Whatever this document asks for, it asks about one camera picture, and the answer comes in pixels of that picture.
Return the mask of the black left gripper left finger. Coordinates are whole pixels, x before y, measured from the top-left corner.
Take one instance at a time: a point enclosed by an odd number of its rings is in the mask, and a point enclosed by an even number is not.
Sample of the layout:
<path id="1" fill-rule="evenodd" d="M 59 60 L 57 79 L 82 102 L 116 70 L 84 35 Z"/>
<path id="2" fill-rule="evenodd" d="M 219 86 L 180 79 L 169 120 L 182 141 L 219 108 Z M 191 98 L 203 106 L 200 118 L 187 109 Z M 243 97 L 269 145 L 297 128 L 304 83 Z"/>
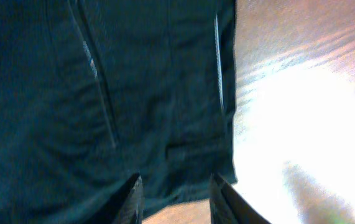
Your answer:
<path id="1" fill-rule="evenodd" d="M 133 174 L 84 224 L 141 224 L 144 193 L 140 173 Z"/>

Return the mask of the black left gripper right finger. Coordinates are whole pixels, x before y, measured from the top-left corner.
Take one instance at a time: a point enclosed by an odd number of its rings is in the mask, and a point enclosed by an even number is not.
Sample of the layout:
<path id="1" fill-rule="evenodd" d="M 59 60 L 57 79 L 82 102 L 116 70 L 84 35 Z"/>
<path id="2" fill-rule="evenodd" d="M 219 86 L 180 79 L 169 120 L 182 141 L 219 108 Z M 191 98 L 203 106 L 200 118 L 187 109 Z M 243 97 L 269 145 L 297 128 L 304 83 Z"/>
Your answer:
<path id="1" fill-rule="evenodd" d="M 270 224 L 219 174 L 210 178 L 212 224 Z"/>

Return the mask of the dark shorts with white stripe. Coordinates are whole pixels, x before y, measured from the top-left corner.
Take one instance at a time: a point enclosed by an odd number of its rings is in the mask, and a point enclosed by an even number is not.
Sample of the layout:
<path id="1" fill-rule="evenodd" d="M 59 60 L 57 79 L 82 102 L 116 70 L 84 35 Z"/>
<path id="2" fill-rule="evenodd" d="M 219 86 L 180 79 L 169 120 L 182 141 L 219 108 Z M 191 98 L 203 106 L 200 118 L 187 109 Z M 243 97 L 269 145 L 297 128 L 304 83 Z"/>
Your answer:
<path id="1" fill-rule="evenodd" d="M 0 223 L 143 219 L 235 182 L 232 0 L 0 0 Z"/>

